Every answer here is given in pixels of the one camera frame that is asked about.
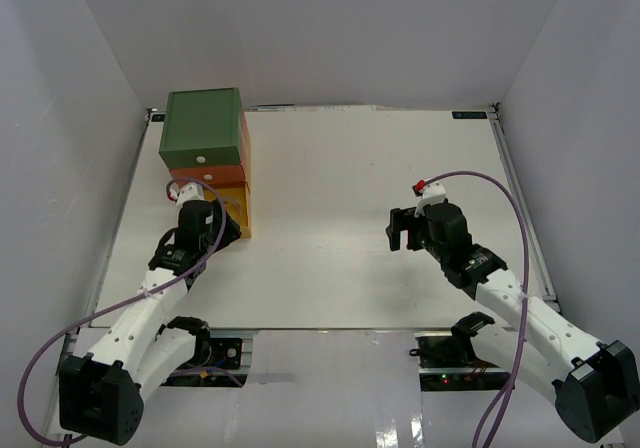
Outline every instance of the green box top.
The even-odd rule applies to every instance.
[[[197,154],[212,164],[234,163],[242,145],[241,114],[237,88],[170,93],[160,155],[169,169],[194,164]]]

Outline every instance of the wire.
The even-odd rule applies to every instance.
[[[509,405],[509,400],[511,399],[511,393],[513,392],[513,387],[516,382],[516,377],[518,376],[518,370],[520,369],[520,360],[522,359],[522,352],[524,350],[525,331],[527,328],[527,312],[528,312],[528,306],[529,306],[529,300],[527,298],[527,294],[529,292],[529,240],[527,239],[527,228],[524,222],[524,217],[522,216],[522,213],[520,213],[520,209],[518,208],[518,204],[516,203],[516,200],[513,198],[511,193],[509,193],[509,190],[507,190],[507,188],[505,188],[505,186],[495,178],[489,175],[485,175],[484,173],[479,173],[477,171],[462,170],[462,171],[452,171],[449,173],[444,173],[442,175],[435,176],[427,180],[425,184],[435,183],[436,181],[443,180],[445,178],[450,178],[452,176],[475,176],[476,178],[482,178],[490,183],[493,183],[495,186],[497,186],[500,189],[500,191],[502,191],[502,193],[504,193],[504,195],[509,200],[509,203],[513,208],[516,218],[518,219],[518,226],[520,227],[520,235],[522,236],[522,248],[523,248],[523,254],[524,254],[522,293],[524,294],[524,296],[522,297],[522,312],[520,314],[520,326],[518,328],[518,342],[516,345],[516,355],[513,360],[513,367],[511,368],[511,374],[509,375],[509,379],[507,380],[507,383],[505,384],[503,389],[500,390],[500,392],[496,395],[496,397],[491,401],[491,403],[487,407],[487,410],[484,412],[484,414],[480,418],[480,422],[478,423],[476,432],[473,435],[473,442],[471,445],[472,448],[477,448],[478,440],[480,439],[480,434],[482,432],[482,428],[485,422],[487,421],[487,418],[493,411],[493,408],[496,406],[498,401],[500,401],[500,398],[504,397],[502,399],[502,404],[498,409],[498,414],[496,415],[496,418],[493,421],[493,425],[489,430],[489,434],[487,435],[487,438],[484,444],[482,445],[483,448],[489,448],[489,446],[491,445],[491,442],[493,441],[493,438],[496,436],[496,433],[498,432],[498,428],[500,428],[500,423],[502,423],[504,414],[507,411],[507,406]]]
[[[42,355],[45,353],[45,351],[47,351],[51,347],[51,345],[53,345],[60,338],[64,337],[68,332],[76,330],[77,328],[80,328],[82,325],[84,325],[86,323],[89,323],[90,321],[93,321],[96,318],[104,316],[104,315],[106,315],[108,313],[111,313],[113,311],[119,310],[120,308],[123,308],[123,307],[125,307],[127,305],[130,305],[132,303],[135,303],[136,301],[140,301],[143,298],[145,298],[145,296],[147,296],[148,294],[155,294],[155,293],[158,293],[159,291],[162,291],[162,290],[165,290],[167,288],[170,288],[170,287],[174,286],[176,283],[184,280],[186,277],[188,277],[192,273],[194,273],[197,270],[199,270],[207,262],[207,260],[209,258],[211,258],[211,256],[218,249],[218,246],[220,245],[220,241],[222,240],[222,235],[224,234],[224,229],[225,229],[226,224],[227,224],[227,210],[224,207],[224,202],[223,202],[222,198],[218,195],[218,193],[213,188],[211,188],[206,183],[203,183],[202,181],[197,180],[195,178],[189,178],[189,177],[173,178],[169,183],[167,183],[167,186],[165,187],[165,192],[167,193],[167,196],[170,195],[171,185],[173,185],[177,181],[188,181],[188,182],[191,182],[191,183],[197,183],[198,185],[202,186],[204,189],[209,190],[216,197],[216,199],[218,200],[218,203],[220,204],[221,211],[222,211],[222,219],[221,219],[221,222],[220,222],[220,231],[218,232],[218,236],[216,237],[215,241],[213,242],[213,245],[211,246],[211,249],[209,250],[209,252],[206,255],[204,255],[194,266],[189,268],[187,271],[185,271],[181,275],[177,276],[176,278],[174,278],[174,279],[172,279],[172,280],[170,280],[170,281],[168,281],[166,283],[163,283],[162,285],[158,286],[157,288],[149,290],[147,293],[141,293],[139,295],[132,296],[131,298],[123,300],[120,303],[116,303],[113,306],[109,306],[108,308],[105,308],[103,310],[96,311],[92,315],[85,316],[84,318],[81,318],[78,321],[75,321],[75,322],[71,323],[69,326],[64,327],[62,330],[58,331],[55,335],[53,335],[51,338],[49,338],[47,341],[45,341],[45,343],[36,351],[36,353],[33,355],[31,360],[27,364],[26,368],[24,369],[24,373],[22,374],[22,378],[20,379],[20,384],[18,385],[17,405],[18,405],[18,416],[20,417],[20,422],[22,423],[22,426],[24,426],[24,429],[27,431],[27,433],[29,433],[31,438],[33,438],[37,442],[39,442],[39,443],[41,443],[43,445],[47,445],[47,446],[61,446],[61,447],[64,447],[64,446],[69,446],[69,445],[72,445],[72,444],[77,443],[79,441],[82,441],[87,437],[86,435],[81,435],[81,436],[78,436],[76,438],[72,438],[70,440],[54,440],[54,439],[51,439],[51,438],[47,438],[47,437],[41,435],[40,433],[38,433],[38,431],[31,424],[31,420],[29,420],[29,417],[27,416],[27,412],[26,412],[26,409],[25,409],[25,400],[24,400],[25,391],[26,391],[26,388],[27,388],[27,381],[29,381],[29,376],[31,375],[31,372],[33,371],[33,367],[36,365],[36,363],[38,362],[40,357],[42,357]]]
[[[233,374],[230,371],[225,370],[224,368],[220,368],[219,366],[205,366],[202,368],[187,368],[184,370],[176,370],[173,373],[171,373],[170,377],[196,375],[196,374],[202,373],[203,371],[216,371],[218,373],[223,374],[224,376],[228,376],[229,379],[233,381],[236,385],[238,385],[240,388],[244,386],[235,376],[233,376]]]

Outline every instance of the white wall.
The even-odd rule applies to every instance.
[[[245,104],[486,106],[556,0],[87,0],[145,107],[238,86]]]
[[[0,0],[0,32],[0,437],[23,447],[20,375],[86,308],[144,112],[84,0]],[[28,390],[38,429],[59,354]]]
[[[565,315],[640,356],[640,0],[558,0],[504,101]],[[623,425],[640,446],[640,415]]]

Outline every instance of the purple cable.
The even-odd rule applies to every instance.
[[[233,373],[224,368],[220,368],[219,366],[203,366],[199,368],[185,368],[184,370],[176,370],[171,373],[170,376],[189,376],[195,375],[197,373],[202,373],[203,371],[217,371],[218,373],[223,374],[224,376],[228,376],[231,381],[233,381],[236,385],[242,388],[244,385],[235,377]]]
[[[213,188],[211,188],[206,183],[203,183],[200,180],[196,180],[195,178],[188,178],[188,177],[174,178],[169,183],[167,183],[167,186],[165,188],[165,191],[166,191],[167,195],[169,195],[169,193],[170,193],[171,185],[173,185],[176,181],[186,181],[186,182],[190,182],[190,183],[196,183],[196,184],[202,186],[204,189],[209,190],[211,193],[213,193],[213,195],[216,197],[216,200],[218,200],[218,203],[220,204],[220,208],[222,209],[221,210],[222,211],[222,220],[220,222],[220,231],[218,232],[218,236],[216,237],[215,241],[213,242],[213,246],[211,247],[209,253],[204,255],[202,257],[202,259],[200,259],[194,266],[189,268],[187,271],[182,273],[180,276],[178,276],[178,277],[174,278],[173,280],[170,280],[170,281],[168,281],[166,283],[163,283],[162,285],[160,285],[160,286],[158,286],[158,287],[156,287],[156,288],[154,288],[152,290],[149,290],[147,293],[141,293],[139,295],[132,296],[131,298],[128,298],[128,299],[126,299],[124,301],[121,301],[120,303],[116,303],[115,305],[110,306],[108,308],[105,308],[104,310],[97,311],[97,312],[93,313],[92,315],[85,316],[84,318],[73,322],[72,324],[70,324],[69,326],[63,328],[62,330],[57,332],[55,335],[53,335],[51,338],[49,338],[40,347],[40,349],[38,351],[36,351],[36,353],[33,355],[31,360],[27,364],[27,367],[24,369],[24,373],[22,374],[22,378],[20,379],[20,384],[18,386],[18,401],[17,401],[17,404],[18,404],[18,416],[20,417],[20,422],[22,423],[22,426],[24,426],[24,429],[27,431],[27,433],[29,433],[31,438],[33,438],[37,442],[42,443],[43,445],[47,445],[47,446],[65,447],[65,446],[69,446],[69,445],[72,445],[74,443],[77,443],[79,441],[82,441],[87,437],[86,435],[81,435],[81,436],[78,436],[76,438],[72,438],[70,440],[53,440],[51,438],[47,438],[45,436],[42,436],[40,433],[38,433],[38,431],[33,427],[33,425],[31,424],[31,421],[27,417],[27,412],[25,410],[25,403],[24,403],[24,393],[25,393],[25,390],[26,390],[26,387],[27,387],[27,381],[29,380],[29,375],[31,375],[31,372],[33,371],[33,367],[38,362],[40,357],[44,354],[44,352],[47,351],[51,345],[53,345],[56,341],[58,341],[60,338],[65,336],[68,332],[70,332],[72,330],[75,330],[77,328],[80,328],[82,325],[84,325],[86,323],[89,323],[90,321],[95,320],[96,318],[99,318],[99,317],[101,317],[103,315],[111,313],[111,312],[113,312],[115,310],[118,310],[118,309],[124,307],[124,306],[130,305],[131,303],[135,303],[136,301],[142,300],[145,296],[148,296],[149,294],[155,294],[155,293],[158,293],[159,291],[162,291],[162,290],[164,290],[166,288],[170,288],[170,287],[174,286],[179,281],[184,280],[191,273],[193,273],[196,270],[200,269],[202,267],[202,265],[204,265],[207,262],[207,260],[209,258],[211,258],[211,255],[213,255],[215,253],[215,251],[218,249],[218,245],[220,245],[220,241],[222,240],[222,235],[224,233],[224,229],[225,229],[226,224],[227,224],[227,211],[226,211],[226,209],[224,207],[224,202],[222,201],[222,198],[218,195],[218,193]]]
[[[485,175],[484,173],[478,173],[477,171],[452,171],[450,173],[444,173],[442,175],[435,176],[426,181],[427,184],[435,183],[436,181],[442,180],[444,178],[450,178],[452,176],[475,176],[477,178],[482,178],[487,180],[490,183],[493,183],[497,186],[502,193],[507,197],[509,203],[511,203],[511,207],[513,208],[514,213],[516,214],[516,218],[518,219],[518,225],[520,226],[520,234],[522,235],[522,247],[524,251],[524,269],[522,276],[522,293],[524,293],[524,297],[522,298],[522,313],[520,314],[520,327],[518,329],[518,343],[516,345],[516,356],[513,360],[513,367],[511,368],[511,374],[509,375],[509,379],[505,386],[500,390],[500,392],[496,395],[496,397],[491,401],[486,411],[480,418],[480,422],[476,428],[476,431],[473,435],[473,443],[472,448],[477,448],[478,440],[480,439],[480,434],[482,432],[482,428],[487,421],[487,418],[493,411],[494,407],[498,403],[501,397],[504,396],[502,400],[502,404],[500,405],[500,409],[498,410],[498,414],[496,415],[496,419],[493,421],[493,425],[491,426],[491,430],[487,435],[487,439],[485,440],[482,448],[489,448],[493,438],[496,436],[498,432],[498,428],[500,428],[500,423],[502,423],[502,419],[504,418],[504,414],[507,411],[507,406],[509,405],[509,400],[511,399],[511,393],[513,392],[513,387],[516,383],[516,378],[518,376],[518,371],[520,370],[520,360],[522,359],[522,352],[524,350],[525,343],[525,331],[527,328],[527,311],[528,311],[528,299],[527,293],[529,292],[529,241],[527,239],[527,228],[525,226],[524,218],[520,210],[518,209],[518,204],[516,200],[513,198],[509,190],[505,188],[505,186],[500,183],[495,178]]]

